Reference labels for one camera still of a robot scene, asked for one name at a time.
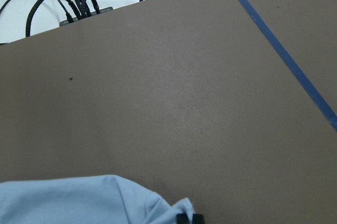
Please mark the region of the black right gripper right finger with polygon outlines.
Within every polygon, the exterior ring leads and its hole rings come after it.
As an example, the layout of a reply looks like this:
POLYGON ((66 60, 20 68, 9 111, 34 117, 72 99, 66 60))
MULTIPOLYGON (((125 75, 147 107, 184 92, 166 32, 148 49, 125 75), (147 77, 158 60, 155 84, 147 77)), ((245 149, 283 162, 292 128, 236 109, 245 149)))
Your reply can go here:
POLYGON ((192 217, 192 224, 204 224, 204 216, 202 214, 195 213, 192 217))

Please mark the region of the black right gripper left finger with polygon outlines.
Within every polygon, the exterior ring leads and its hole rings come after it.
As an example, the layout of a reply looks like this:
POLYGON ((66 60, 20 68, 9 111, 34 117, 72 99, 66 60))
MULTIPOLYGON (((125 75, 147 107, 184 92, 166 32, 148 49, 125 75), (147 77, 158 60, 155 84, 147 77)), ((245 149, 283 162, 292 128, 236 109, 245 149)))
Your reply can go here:
POLYGON ((186 213, 179 213, 176 215, 177 224, 189 224, 189 218, 186 213))

